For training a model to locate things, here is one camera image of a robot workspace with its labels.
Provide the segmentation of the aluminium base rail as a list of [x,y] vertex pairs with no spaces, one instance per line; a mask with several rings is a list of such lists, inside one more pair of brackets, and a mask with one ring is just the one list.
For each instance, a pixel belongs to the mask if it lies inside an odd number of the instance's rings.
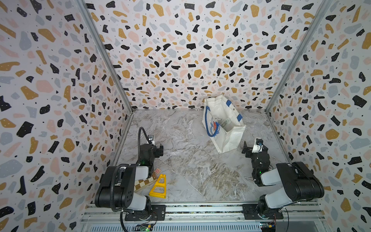
[[278,215],[262,219],[255,202],[154,203],[158,211],[149,225],[124,221],[129,232],[329,232],[317,202],[285,206]]

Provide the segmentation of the white canvas bag blue handles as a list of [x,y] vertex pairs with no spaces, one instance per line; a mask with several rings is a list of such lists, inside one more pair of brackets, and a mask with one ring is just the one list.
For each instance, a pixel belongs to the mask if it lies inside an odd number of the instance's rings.
[[[222,127],[220,122],[227,118],[231,124]],[[204,100],[202,123],[219,154],[237,149],[246,129],[242,114],[223,95]]]

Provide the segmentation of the yellow plastic triangular stand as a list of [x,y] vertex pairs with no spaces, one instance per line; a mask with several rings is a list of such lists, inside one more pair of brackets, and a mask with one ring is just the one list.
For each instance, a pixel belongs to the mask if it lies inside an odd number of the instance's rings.
[[161,199],[166,199],[167,196],[167,179],[166,175],[160,174],[159,177],[157,178],[155,184],[153,185],[149,196],[151,197],[156,197],[156,198],[161,198]]

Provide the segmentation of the clear compass set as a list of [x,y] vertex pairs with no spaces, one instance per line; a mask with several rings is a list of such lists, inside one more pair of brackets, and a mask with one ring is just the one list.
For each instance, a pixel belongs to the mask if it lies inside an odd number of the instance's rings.
[[227,118],[227,119],[223,120],[222,122],[220,122],[220,125],[222,127],[228,126],[230,124],[231,124],[231,119],[230,118]]

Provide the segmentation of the brown checkered chess board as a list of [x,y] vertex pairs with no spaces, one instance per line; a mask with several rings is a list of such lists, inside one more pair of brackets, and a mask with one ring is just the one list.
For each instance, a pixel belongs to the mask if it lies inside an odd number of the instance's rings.
[[136,180],[134,183],[134,191],[137,192],[140,189],[150,185],[151,183],[155,182],[158,178],[159,174],[154,172],[150,178],[142,179],[142,180]]

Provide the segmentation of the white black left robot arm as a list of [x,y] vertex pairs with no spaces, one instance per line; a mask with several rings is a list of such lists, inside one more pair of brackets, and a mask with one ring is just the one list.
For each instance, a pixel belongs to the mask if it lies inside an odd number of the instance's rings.
[[127,221],[157,220],[165,206],[153,207],[148,196],[135,193],[135,182],[151,179],[155,170],[154,160],[161,156],[163,145],[143,144],[139,146],[139,158],[135,164],[108,167],[95,195],[95,206],[127,213]]

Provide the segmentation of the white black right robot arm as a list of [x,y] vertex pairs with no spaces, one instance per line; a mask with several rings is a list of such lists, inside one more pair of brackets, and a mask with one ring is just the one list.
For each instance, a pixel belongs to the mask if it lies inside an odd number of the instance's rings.
[[259,187],[282,187],[260,196],[254,213],[262,219],[278,219],[280,210],[300,201],[311,201],[324,196],[324,187],[303,162],[277,163],[271,166],[268,148],[261,138],[252,147],[246,142],[242,153],[251,159],[252,179]]

